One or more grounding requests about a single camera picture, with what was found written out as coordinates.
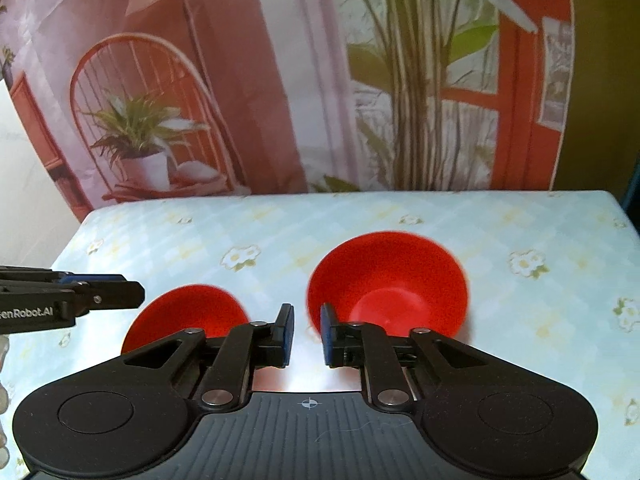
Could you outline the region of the left hand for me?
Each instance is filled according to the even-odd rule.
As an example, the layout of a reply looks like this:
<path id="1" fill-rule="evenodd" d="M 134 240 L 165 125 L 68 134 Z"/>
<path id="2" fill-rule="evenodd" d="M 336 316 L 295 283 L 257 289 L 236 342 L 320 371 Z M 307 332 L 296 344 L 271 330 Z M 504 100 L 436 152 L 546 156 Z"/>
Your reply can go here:
<path id="1" fill-rule="evenodd" d="M 6 360 L 6 355 L 9 352 L 10 341 L 9 337 L 6 335 L 0 336 L 0 370 L 3 370 L 4 361 Z M 0 384 L 0 415 L 3 415 L 9 407 L 9 393 L 6 391 L 6 387 Z M 8 442 L 8 438 L 6 437 L 6 432 L 3 429 L 3 426 L 0 425 L 0 468 L 3 469 L 7 463 L 9 463 L 10 453 L 8 448 L 6 447 L 6 442 Z"/>

